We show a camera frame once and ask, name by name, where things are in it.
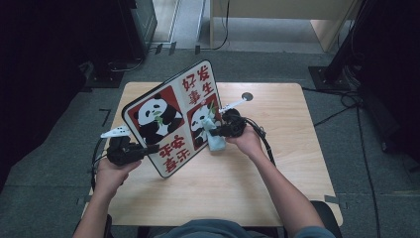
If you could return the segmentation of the person's blue shirt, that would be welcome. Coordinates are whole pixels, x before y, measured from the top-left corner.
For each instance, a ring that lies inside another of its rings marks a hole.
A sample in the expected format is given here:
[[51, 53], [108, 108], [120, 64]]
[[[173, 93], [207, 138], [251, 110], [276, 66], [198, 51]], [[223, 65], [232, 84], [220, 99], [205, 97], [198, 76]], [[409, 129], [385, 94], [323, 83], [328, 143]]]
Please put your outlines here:
[[[261, 232], [246, 230], [238, 223], [223, 219], [191, 220], [153, 238], [271, 238]], [[292, 238], [336, 238], [324, 227], [307, 226]]]

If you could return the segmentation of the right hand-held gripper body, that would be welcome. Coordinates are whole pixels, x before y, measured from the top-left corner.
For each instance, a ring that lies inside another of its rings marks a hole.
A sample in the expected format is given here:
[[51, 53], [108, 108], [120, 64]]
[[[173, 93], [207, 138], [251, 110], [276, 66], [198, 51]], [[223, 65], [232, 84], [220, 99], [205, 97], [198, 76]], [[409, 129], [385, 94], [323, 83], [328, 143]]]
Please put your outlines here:
[[236, 106], [245, 102], [241, 99], [237, 102], [227, 104], [219, 110], [224, 124], [220, 126], [219, 135], [224, 137], [240, 137], [246, 127], [246, 120], [241, 116]]

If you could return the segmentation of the black stand with base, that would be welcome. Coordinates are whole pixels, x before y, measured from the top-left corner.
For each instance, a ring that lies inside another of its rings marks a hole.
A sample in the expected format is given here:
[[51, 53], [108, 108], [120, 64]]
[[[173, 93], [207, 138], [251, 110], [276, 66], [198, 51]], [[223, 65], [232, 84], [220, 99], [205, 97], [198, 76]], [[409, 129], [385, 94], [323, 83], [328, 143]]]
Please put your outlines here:
[[345, 65], [352, 57], [359, 57], [355, 52], [354, 36], [367, 18], [375, 0], [344, 0], [344, 6], [335, 19], [311, 20], [311, 25], [324, 51], [330, 51], [338, 43], [342, 28], [348, 21], [353, 25], [349, 28], [345, 39], [328, 66], [309, 66], [315, 88], [320, 91], [350, 90], [344, 74]]

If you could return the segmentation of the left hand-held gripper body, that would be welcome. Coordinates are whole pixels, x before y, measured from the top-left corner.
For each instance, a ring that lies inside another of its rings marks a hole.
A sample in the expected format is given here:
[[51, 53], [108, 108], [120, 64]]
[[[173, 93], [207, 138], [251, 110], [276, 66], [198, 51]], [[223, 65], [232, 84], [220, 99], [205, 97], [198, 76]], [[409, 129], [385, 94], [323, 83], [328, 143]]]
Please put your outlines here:
[[116, 127], [100, 135], [101, 139], [109, 140], [109, 147], [106, 149], [108, 160], [117, 165], [123, 166], [141, 160], [148, 152], [147, 148], [131, 142], [131, 131], [125, 126]]

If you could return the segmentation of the person's left hand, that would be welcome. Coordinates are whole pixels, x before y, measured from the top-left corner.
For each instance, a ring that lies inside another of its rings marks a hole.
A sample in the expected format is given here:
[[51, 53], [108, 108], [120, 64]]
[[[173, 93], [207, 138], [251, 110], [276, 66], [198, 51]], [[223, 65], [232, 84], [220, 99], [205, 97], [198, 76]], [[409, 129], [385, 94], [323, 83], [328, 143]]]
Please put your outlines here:
[[129, 173], [141, 163], [141, 161], [137, 161], [119, 167], [108, 159], [101, 160], [97, 169], [94, 194], [99, 194], [103, 197], [113, 197], [120, 185], [128, 178]]

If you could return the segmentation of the light blue cloth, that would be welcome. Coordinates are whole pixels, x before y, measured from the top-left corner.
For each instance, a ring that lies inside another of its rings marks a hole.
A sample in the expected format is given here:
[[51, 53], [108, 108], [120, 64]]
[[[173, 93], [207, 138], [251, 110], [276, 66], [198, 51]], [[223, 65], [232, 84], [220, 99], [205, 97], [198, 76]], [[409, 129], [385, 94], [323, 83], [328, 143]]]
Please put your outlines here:
[[202, 120], [202, 125], [207, 136], [209, 150], [211, 152], [222, 151], [226, 148], [226, 142], [221, 136], [212, 136], [210, 131], [216, 129], [217, 126], [212, 119], [206, 117]]

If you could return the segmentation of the person's right hand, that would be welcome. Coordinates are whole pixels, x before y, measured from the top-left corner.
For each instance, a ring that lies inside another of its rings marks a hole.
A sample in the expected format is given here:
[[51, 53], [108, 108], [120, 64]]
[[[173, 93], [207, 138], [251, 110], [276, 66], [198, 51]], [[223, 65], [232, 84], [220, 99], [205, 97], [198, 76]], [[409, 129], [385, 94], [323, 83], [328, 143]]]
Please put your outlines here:
[[252, 161], [264, 157], [260, 137], [250, 126], [247, 126], [244, 129], [244, 132], [240, 137], [227, 137], [226, 142], [236, 145], [238, 149]]

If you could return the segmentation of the panda picture board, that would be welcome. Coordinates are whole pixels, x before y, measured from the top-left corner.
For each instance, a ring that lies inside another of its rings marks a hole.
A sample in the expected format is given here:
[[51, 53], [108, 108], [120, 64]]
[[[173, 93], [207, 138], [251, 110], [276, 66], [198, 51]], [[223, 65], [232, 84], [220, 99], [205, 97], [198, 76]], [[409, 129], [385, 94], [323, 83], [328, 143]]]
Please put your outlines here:
[[149, 155], [168, 178], [208, 145], [205, 119], [222, 124], [211, 62], [202, 60], [127, 104], [122, 117], [138, 143], [158, 146]]

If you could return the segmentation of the light wooden desk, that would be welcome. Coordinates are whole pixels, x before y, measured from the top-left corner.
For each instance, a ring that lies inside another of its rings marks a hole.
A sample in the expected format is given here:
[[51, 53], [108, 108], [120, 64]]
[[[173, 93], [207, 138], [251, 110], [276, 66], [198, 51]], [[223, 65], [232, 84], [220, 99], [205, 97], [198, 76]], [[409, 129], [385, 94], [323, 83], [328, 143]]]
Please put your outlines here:
[[324, 52], [332, 49], [341, 29], [354, 20], [363, 0], [209, 0], [210, 46], [214, 18], [309, 20]]

